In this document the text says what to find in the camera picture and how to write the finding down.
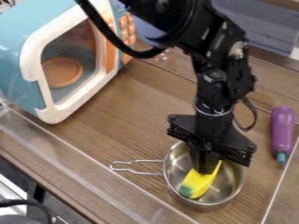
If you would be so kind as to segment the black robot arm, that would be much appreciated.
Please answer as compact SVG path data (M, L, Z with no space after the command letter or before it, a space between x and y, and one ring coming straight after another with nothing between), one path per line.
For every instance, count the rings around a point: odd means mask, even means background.
M234 108L255 89L248 40L210 0L118 0L160 33L147 39L162 49L178 47L191 57L198 79L192 115L168 116L168 135L187 143L192 167L210 174L223 159L248 166L255 144L234 128Z

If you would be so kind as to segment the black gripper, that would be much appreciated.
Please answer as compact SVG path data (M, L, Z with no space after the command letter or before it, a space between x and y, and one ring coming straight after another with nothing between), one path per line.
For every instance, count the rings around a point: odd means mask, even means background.
M232 113L223 115L168 115L167 134L187 143L192 168L212 174L222 159L250 167L256 145L238 132Z

